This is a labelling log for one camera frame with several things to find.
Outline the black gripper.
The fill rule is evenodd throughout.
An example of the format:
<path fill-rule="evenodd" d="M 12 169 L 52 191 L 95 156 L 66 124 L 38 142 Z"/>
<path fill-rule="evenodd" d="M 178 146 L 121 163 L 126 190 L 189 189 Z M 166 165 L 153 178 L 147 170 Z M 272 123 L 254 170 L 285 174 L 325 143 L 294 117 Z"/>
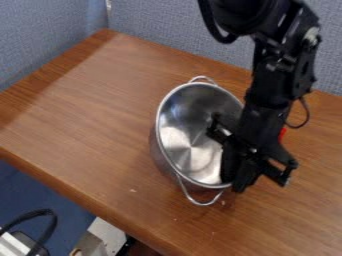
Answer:
<path fill-rule="evenodd" d="M 248 103 L 233 125 L 223 114 L 211 115 L 206 135 L 222 145 L 221 179 L 233 183 L 237 193 L 244 193 L 262 175 L 281 187 L 289 183 L 298 161 L 278 139 L 289 112 L 290 107 Z"/>

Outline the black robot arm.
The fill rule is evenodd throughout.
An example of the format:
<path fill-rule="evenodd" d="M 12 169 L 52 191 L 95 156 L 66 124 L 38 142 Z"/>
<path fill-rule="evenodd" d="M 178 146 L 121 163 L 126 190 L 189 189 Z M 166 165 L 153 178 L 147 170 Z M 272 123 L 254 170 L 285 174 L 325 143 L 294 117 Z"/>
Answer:
<path fill-rule="evenodd" d="M 317 81 L 314 61 L 322 42 L 320 17 L 304 0 L 198 0 L 215 40 L 233 43 L 249 36 L 256 43 L 253 83 L 231 134 L 221 114 L 207 136 L 223 146 L 221 178 L 242 193 L 265 176 L 288 184 L 298 161 L 282 145 L 293 104 L 305 101 Z"/>

